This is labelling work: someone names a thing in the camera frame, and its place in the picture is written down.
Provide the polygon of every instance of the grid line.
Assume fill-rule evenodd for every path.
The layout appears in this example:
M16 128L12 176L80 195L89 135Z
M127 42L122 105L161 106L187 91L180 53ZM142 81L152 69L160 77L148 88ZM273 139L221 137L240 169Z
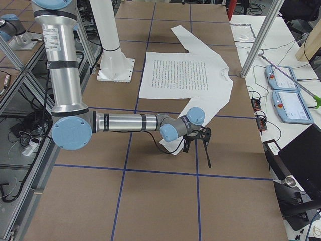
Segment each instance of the grid line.
M88 166L88 165L72 165L72 164L54 164L55 167L69 167L69 168L87 168L87 169L103 169L111 171L124 171L123 168L114 167L99 167L99 166ZM155 174L169 174L169 175L183 175L183 176L196 176L199 177L211 177L211 178L227 178L227 179L245 179L245 180L257 180L257 181L272 181L272 178L264 177L242 177L242 176L228 176L228 175L215 175L215 174L201 174L201 173L187 173L187 172L169 172L169 171L157 171L157 170L143 170L143 169L127 169L127 172L145 172Z
M152 14L152 20L153 20L154 15L155 15L155 9L156 9L156 3L154 3L154 10L153 10L153 14ZM151 20L150 29L149 29L148 41L150 39L152 20ZM141 86L141 81L142 81L142 76L141 76L141 79L140 79L139 89L140 89L140 86ZM138 107L138 101L139 101L138 96L139 96L139 90L138 90L137 99L136 99L136 106L135 106L135 111L134 111L135 114L136 114L137 107ZM126 154L126 161L125 161L125 164L124 164L124 170L123 170L122 180L121 180L121 185L120 185L120 190L119 190L119 196L118 196L117 208L116 208L116 213L115 213L114 225L113 225L111 239L110 239L111 241L114 240L114 235L115 235L115 230L116 230L116 225L117 225L117 218L118 218L118 212L119 212L119 208L120 208L120 200L121 200L121 195L122 195L122 189L123 189L123 186L124 186L124 180L125 180L125 175L126 175L126 167L127 167L128 157L129 157L131 140L132 140L132 133L130 133L130 137L129 137L129 143L128 143L127 154Z
M198 158L197 140L195 140L195 162L196 162L196 190L197 190L197 215L198 215L199 241L202 241L199 158Z
M152 19L141 19L141 18L126 18L126 17L116 17L116 19L128 19L128 20L152 20ZM171 22L195 22L195 23L213 23L213 24L230 24L229 22L219 22L219 21L197 21L191 19L191 4L190 4L190 20L171 20L171 19L153 19L155 21L171 21Z

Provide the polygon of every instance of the wire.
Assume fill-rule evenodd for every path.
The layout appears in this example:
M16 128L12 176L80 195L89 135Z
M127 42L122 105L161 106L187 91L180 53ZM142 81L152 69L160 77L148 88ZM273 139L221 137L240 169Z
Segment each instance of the wire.
M294 67L293 69L298 69L298 68L302 68L302 67L305 67L306 65L309 65L310 63L308 63L308 64L304 64L304 65L302 65L302 66L299 66L299 67Z
M260 85L260 84L258 84L258 83L256 82L255 67L261 67L261 68L264 68L264 69L265 69L265 67L264 67L264 66L261 66L261 65L254 65L254 66L253 66L252 73L253 73L253 77L254 77L254 82L255 82L255 84L258 85L258 86L260 86L260 87L263 88L264 90L266 90L266 96L268 96L268 94L269 94L268 89L265 88L265 87L263 87L262 85Z
M143 131L143 132L146 132L146 133L150 134L151 137L152 137L152 139L154 140L154 143L155 143L156 147L157 147L161 152L163 152L163 153L165 153L165 154L172 154L172 153L174 153L175 151L177 151L177 150L179 149L181 143L182 143L183 140L184 140L184 138L181 139L180 143L178 144L178 146L176 147L175 150L173 150L173 151L171 151L171 152L166 152L166 151L163 151L163 150L159 147L159 145L157 144L157 142L156 142L156 140L155 140L154 135L153 135L151 132L149 132L149 131Z
M5 74L7 74L7 75L10 75L8 72L5 72L5 71L3 71L3 70L0 70L0 72L5 73Z
M42 33L32 32L32 31L29 31L29 30L27 30L27 32L33 33L33 34L42 34Z
M175 150L173 150L172 152L167 152L167 151L163 151L163 150L159 147L159 145L157 144L157 141L156 141L154 135L153 135L151 132L149 132L149 131L124 131L124 132L123 132L123 131L113 131L113 132L118 132L118 133L146 132L146 133L148 133L148 134L151 135L152 139L154 140L154 143L155 143L156 147L157 147L161 152L163 152L163 153L165 153L165 154L172 154L172 153L174 153L175 151L177 151L177 150L179 149L181 143L182 143L183 140L184 140L184 138L181 139L180 143L178 144L178 146L176 147Z
M48 70L47 74L47 81L46 81L46 89L45 89L45 100L44 100L44 107L42 109L42 131L46 137L49 139L52 139L52 137L48 136L48 132L50 131L50 126L47 125L47 130L45 130L45 113L46 113L46 106L47 106L47 99L48 99L48 84L49 84L49 76L50 76L50 71Z
M297 81L308 81L308 80L318 80L321 81L320 79L297 79Z
M15 181L16 181L16 183L15 183L15 186L13 187L13 189L11 189L11 191L8 193L8 194L6 194L6 195L4 195L2 192L1 192L1 197L0 198L4 198L4 197L8 197L9 195L10 195L10 193L12 193L13 191L14 191L14 189L16 188L16 186L17 186L17 178L15 177Z
M321 229L319 229L318 227L314 226L313 227L313 236L318 236L320 237L321 236Z
M289 42L289 43L287 43L287 44L281 45L281 46L279 46L279 47L276 47L276 48L268 48L268 49L262 49L262 50L279 49L279 48L284 47L284 46L287 46L287 45L289 45L290 43L293 43L293 42L295 42L295 40L293 40L293 41L291 41L291 42Z
M281 129L280 129L276 124L270 122L269 120L266 120L266 122L269 122L270 124L274 125L274 126L275 126L276 128L278 128L278 130L280 131L280 136L279 136L279 138L276 140L276 142L277 142L278 140L281 139L281 136L282 136L282 131L281 131Z
M281 62L286 58L287 54L290 52L290 50L293 48L293 46L295 45L296 41L294 41L294 43L292 44L291 48L289 48L289 50L287 51L287 53L285 54L285 56L283 57L283 59L281 59L281 61L278 63L278 65L281 64Z
M309 60L309 58L307 57L306 52L305 52L305 44L306 44L307 39L309 38L309 36L310 36L310 34L307 36L307 38L306 38L306 40L305 40L305 42L303 44L303 52L304 52L304 55L305 55L306 59L308 60L309 64L311 64L311 61Z
M309 226L309 229L308 229L307 234L306 234L306 237L305 237L305 241L308 240L309 234L310 234L310 231L311 231L312 224L313 224L313 222L315 221L316 217L320 214L320 212L321 212L321 210L319 210L319 211L314 215L314 217L312 218L311 223L310 223L310 226Z
M259 92L255 91L255 90L251 90L251 91L249 91L249 93L252 93L252 99L253 99L253 94L257 93L259 95L259 97L256 97L254 99L258 99L261 102L261 98L262 97L261 97L261 94Z
M264 4L251 3L249 4L248 15L262 15L265 8Z

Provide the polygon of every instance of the metal rod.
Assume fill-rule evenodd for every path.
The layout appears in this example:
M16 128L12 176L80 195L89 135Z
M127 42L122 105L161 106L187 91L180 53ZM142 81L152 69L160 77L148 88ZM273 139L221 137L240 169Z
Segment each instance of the metal rod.
M16 56L16 54L12 51L12 49L9 47L9 45L3 40L2 37L0 37L0 49L5 53L7 58L13 63L16 69L23 71L25 68L23 63L20 61L20 59Z
M257 35L257 38L251 48L251 51L243 65L243 68L242 68L242 71L241 71L241 78L245 78L246 75L248 74L248 72L250 71L250 68L254 62L254 59L255 57L257 56L264 40L265 40L265 37L266 35L268 34L274 20L275 20L275 17L277 16L281 6L283 5L283 2L284 0L274 0L270 9L269 9L269 12L267 13L266 17L265 17L265 20L262 24L262 27Z
M88 41L88 36L86 34L86 30L84 28L84 25L82 23L78 8L77 8L77 22L78 22L77 33L80 38L82 47L84 48L85 54L88 58L89 65L92 68L92 67L94 67L94 64L96 61L95 61L95 57L94 57L94 53L92 51L92 48L90 47L90 44Z
M274 68L276 68L278 71L280 71L282 74L284 74L286 77L288 77L290 80L292 80L294 83L296 83L298 86L300 86L306 93L308 93L309 95L311 95L312 97L315 97L315 94L313 94L311 91L309 91L307 88L305 88L304 86L302 86L297 80L295 80L293 77L289 76L287 73L285 73L284 71L282 71L277 65L273 64L270 60L268 60L267 58L265 58L262 54L259 54L260 57L262 57L266 62L268 62L269 64L271 64Z

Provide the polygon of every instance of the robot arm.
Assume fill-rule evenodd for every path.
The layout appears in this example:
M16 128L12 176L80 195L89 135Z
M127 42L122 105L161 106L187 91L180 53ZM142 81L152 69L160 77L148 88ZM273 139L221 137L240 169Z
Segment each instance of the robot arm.
M165 114L101 114L89 111L83 103L73 35L77 24L76 1L32 0L36 22L43 28L55 106L52 109L52 137L61 148L76 150L85 146L98 131L156 131L166 141L195 135L204 121L200 108L172 119Z
M5 14L0 17L0 36L10 40L13 36L19 46L31 42L31 37L15 14Z

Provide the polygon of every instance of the black cable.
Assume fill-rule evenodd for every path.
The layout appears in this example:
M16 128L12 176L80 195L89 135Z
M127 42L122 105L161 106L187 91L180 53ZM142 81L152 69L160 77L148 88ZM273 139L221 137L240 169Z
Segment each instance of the black cable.
M309 60L309 58L307 57L306 52L305 52L305 44L306 44L307 39L309 38L309 36L310 36L310 34L307 36L307 38L306 38L306 40L305 40L305 42L303 44L303 52L304 52L304 55L305 55L306 59L308 60L309 64L312 66L311 61Z
M259 97L253 98L253 94L252 94L252 98L253 99L258 99L261 102L261 94L255 90L250 90L249 93L257 93L259 95Z
M285 56L283 57L283 59L281 59L281 61L277 64L280 65L281 62L286 58L287 54L290 52L290 50L293 48L293 46L295 45L296 41L294 41L294 43L292 44L291 48L289 48L289 50L285 53Z
M45 130L45 113L46 113L46 106L47 106L47 98L48 98L48 84L49 84L49 76L50 76L50 71L48 70L48 75L47 75L47 81L46 81L46 89L45 89L45 100L44 100L44 107L42 109L42 131L46 137L49 139L52 139L52 137L48 136L48 133L50 131L50 125L48 123L47 125L47 130Z
M321 213L321 210L319 210L319 211L314 215L314 217L312 218L311 223L310 223L310 226L309 226L309 229L308 229L307 234L306 234L306 237L305 237L305 241L308 240L309 234L310 234L310 231L311 231L311 228L312 228L312 224L313 224L313 222L316 220L316 217L317 217L320 213Z
M7 75L10 75L8 72L5 72L5 71L3 71L3 70L0 70L0 72L5 73L5 74L7 74Z
M282 131L281 131L281 129L280 129L276 124L274 124L274 123L272 123L272 122L270 122L270 121L268 121L268 120L266 120L266 122L269 122L270 124L274 125L276 128L279 129L279 131L280 131L280 136L279 136L279 138L276 140L276 142L277 142L278 140L281 139L281 136L282 136Z
M308 63L308 64L304 64L304 65L302 65L302 66L299 66L299 67L294 67L293 69L298 69L298 68L302 68L302 67L305 67L306 65L309 65L310 63Z
M92 74L93 69L94 69L95 66L97 65L97 63L98 63L98 61L99 61L99 59L100 59L100 57L101 57L101 55L102 55L103 52L104 52L104 49L101 47L100 53L99 53L99 55L97 56L94 65L92 66L92 68L90 68L90 73L91 73L91 74Z
M161 152L163 152L163 153L165 153L165 154L172 154L172 153L174 153L175 151L177 151L177 150L179 149L181 143L182 143L183 140L184 140L184 138L181 139L180 143L178 144L178 146L176 147L175 150L173 150L172 152L166 152L166 151L163 151L163 150L158 146L158 144L157 144L157 142L156 142L156 140L155 140L155 137L154 137L154 135L153 135L151 132L149 132L149 131L143 131L143 132L146 132L146 133L150 134L151 137L152 137L152 139L154 140L154 143L155 143L156 147L157 147Z
M181 139L179 145L176 147L175 150L173 150L172 152L167 152L167 151L163 151L163 150L159 147L159 145L158 145L157 142L156 142L156 139L155 139L154 135L153 135L151 132L149 132L149 131L124 131L124 132L122 132L122 131L113 131L113 132L118 132L118 133L146 132L146 133L148 133L148 134L151 135L152 139L154 140L154 143L155 143L156 147L157 147L161 152L163 152L163 153L165 153L165 154L172 154L172 153L174 153L175 151L177 151L177 150L179 149L181 143L182 143L183 140L184 140L184 138Z
M102 44L100 43L95 43L94 41L91 41L90 39L88 39L88 41L90 42L90 43L93 43L93 44L95 44L95 45L98 45L98 46L101 46L102 47Z
M29 30L27 30L27 32L33 33L33 34L42 34L42 33L32 32L32 31L29 31Z

